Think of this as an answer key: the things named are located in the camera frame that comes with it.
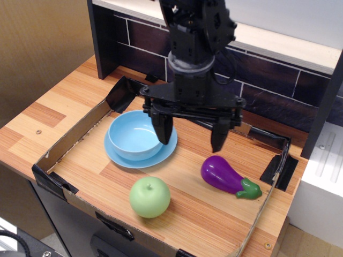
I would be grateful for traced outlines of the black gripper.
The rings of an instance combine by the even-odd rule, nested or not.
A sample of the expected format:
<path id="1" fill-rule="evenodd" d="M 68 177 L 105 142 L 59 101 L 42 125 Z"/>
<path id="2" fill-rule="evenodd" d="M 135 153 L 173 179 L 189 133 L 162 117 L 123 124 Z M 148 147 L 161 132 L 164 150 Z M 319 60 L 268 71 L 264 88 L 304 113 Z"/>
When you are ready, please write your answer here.
<path id="1" fill-rule="evenodd" d="M 212 123 L 212 152 L 221 151 L 231 126 L 240 126 L 246 101 L 229 91 L 227 83 L 218 82 L 211 57 L 198 64 L 175 57 L 168 60 L 174 80 L 158 86 L 144 86 L 145 98 L 156 136 L 167 145 L 173 130 L 173 117 Z"/>

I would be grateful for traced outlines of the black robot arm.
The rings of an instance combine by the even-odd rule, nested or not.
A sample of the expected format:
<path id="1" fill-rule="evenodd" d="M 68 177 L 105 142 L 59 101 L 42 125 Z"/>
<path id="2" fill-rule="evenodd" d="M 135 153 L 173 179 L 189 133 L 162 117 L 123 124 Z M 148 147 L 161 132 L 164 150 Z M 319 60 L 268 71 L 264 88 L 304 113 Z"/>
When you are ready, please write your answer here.
<path id="1" fill-rule="evenodd" d="M 241 125 L 246 104 L 213 69 L 216 55 L 235 40 L 237 25 L 224 1 L 161 1 L 160 6 L 170 33 L 174 79 L 140 90 L 144 112 L 162 144 L 170 140 L 173 119 L 184 118 L 211 130 L 212 150 L 218 152 L 228 132 Z"/>

